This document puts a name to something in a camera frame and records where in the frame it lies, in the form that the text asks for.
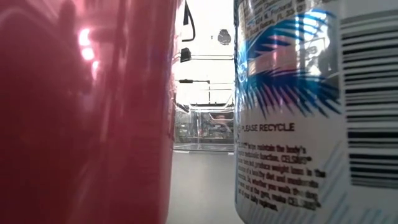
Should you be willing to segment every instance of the can label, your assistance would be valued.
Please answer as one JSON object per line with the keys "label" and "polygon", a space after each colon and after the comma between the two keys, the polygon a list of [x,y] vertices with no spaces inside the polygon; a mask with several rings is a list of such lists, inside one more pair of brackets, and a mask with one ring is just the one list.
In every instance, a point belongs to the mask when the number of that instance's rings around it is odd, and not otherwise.
{"label": "can label", "polygon": [[[383,123],[395,121],[398,110],[377,106],[398,104],[373,96],[393,99],[398,90],[395,79],[384,86],[388,74],[398,78],[398,57],[386,47],[398,42],[364,46],[383,30],[398,37],[397,14],[342,16],[337,0],[236,5],[239,216],[245,223],[398,222],[398,124]],[[365,28],[373,23],[378,30]],[[371,58],[378,54],[393,59]],[[386,79],[372,87],[367,80],[377,73]]]}

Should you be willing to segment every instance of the black wire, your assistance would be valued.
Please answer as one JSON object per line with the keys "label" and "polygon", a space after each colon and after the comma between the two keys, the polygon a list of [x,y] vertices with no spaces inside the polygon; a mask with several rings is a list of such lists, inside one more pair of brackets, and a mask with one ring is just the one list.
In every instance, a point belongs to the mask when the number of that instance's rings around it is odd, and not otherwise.
{"label": "black wire", "polygon": [[189,41],[195,40],[195,37],[197,36],[197,32],[196,32],[196,30],[195,30],[195,24],[193,23],[193,18],[192,18],[191,10],[189,10],[188,3],[187,3],[187,2],[185,2],[185,6],[187,7],[188,17],[189,17],[189,20],[191,21],[193,37],[192,37],[191,39],[182,40],[182,42],[189,42]]}

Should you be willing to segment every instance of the celsius can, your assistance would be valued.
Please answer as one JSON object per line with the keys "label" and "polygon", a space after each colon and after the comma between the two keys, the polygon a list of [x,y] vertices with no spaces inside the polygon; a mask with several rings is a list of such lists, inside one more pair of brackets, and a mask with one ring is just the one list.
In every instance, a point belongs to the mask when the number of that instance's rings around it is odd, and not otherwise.
{"label": "celsius can", "polygon": [[245,223],[398,223],[398,1],[235,0]]}

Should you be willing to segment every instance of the barcode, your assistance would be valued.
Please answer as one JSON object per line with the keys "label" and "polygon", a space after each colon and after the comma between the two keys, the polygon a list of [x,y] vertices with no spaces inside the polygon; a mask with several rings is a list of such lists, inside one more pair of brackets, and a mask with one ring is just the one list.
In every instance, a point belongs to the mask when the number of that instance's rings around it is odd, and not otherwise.
{"label": "barcode", "polygon": [[351,184],[398,189],[398,11],[341,21]]}

